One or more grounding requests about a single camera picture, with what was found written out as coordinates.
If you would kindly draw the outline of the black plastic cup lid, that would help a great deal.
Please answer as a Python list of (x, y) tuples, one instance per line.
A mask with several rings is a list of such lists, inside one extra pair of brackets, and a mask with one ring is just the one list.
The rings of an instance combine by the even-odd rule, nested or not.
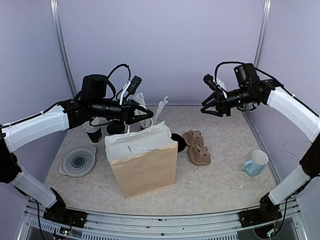
[(123, 134), (125, 132), (125, 124), (114, 121), (107, 125), (106, 131), (110, 136)]

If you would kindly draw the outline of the brown paper takeout bag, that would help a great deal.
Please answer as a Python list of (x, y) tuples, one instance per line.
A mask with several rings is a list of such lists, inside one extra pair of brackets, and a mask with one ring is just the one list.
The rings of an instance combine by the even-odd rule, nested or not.
[(164, 121), (141, 131), (106, 136), (107, 160), (125, 199), (175, 184), (178, 143)]

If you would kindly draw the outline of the cardboard cup carrier tray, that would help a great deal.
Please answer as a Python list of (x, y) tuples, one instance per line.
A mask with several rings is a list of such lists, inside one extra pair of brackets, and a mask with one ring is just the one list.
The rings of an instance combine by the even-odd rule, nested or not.
[(205, 146), (204, 138), (199, 130), (189, 130), (182, 135), (189, 146), (189, 157), (193, 164), (197, 166), (208, 166), (211, 164), (211, 154)]

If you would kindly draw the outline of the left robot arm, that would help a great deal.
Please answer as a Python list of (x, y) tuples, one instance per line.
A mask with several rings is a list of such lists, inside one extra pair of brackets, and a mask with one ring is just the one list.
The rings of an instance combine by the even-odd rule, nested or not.
[(15, 151), (57, 132), (71, 130), (94, 118), (118, 120), (132, 125), (153, 117), (153, 112), (135, 100), (106, 98), (109, 78), (102, 74), (87, 75), (81, 91), (73, 99), (59, 101), (48, 109), (0, 127), (0, 181), (10, 184), (46, 208), (57, 221), (70, 218), (64, 200), (52, 188), (27, 173), (18, 164)]

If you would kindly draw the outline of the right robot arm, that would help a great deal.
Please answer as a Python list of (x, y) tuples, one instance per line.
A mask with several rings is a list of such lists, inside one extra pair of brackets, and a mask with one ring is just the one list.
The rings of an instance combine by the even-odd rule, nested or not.
[(201, 112), (218, 117), (231, 114), (231, 108), (243, 104), (264, 104), (286, 118), (309, 141), (297, 166), (266, 195), (266, 203), (256, 210), (256, 218), (266, 222), (275, 212), (275, 206), (296, 193), (302, 186), (320, 174), (320, 117), (289, 94), (275, 80), (260, 80), (253, 84), (225, 92), (211, 75), (203, 81), (213, 93), (202, 102)]

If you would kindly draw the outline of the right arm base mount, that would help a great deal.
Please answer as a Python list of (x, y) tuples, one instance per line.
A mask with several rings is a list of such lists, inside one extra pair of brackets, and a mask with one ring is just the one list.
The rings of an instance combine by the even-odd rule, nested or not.
[(274, 205), (268, 194), (264, 195), (260, 199), (259, 203), (260, 205), (257, 208), (243, 210), (238, 213), (242, 228), (259, 225), (282, 218), (280, 205)]

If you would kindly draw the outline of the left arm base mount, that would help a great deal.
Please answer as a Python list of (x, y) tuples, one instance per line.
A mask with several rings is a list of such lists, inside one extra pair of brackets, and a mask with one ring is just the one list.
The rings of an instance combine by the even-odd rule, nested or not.
[(88, 214), (85, 211), (66, 208), (66, 204), (59, 193), (52, 187), (50, 189), (56, 197), (56, 202), (50, 208), (45, 209), (43, 218), (55, 223), (83, 229)]

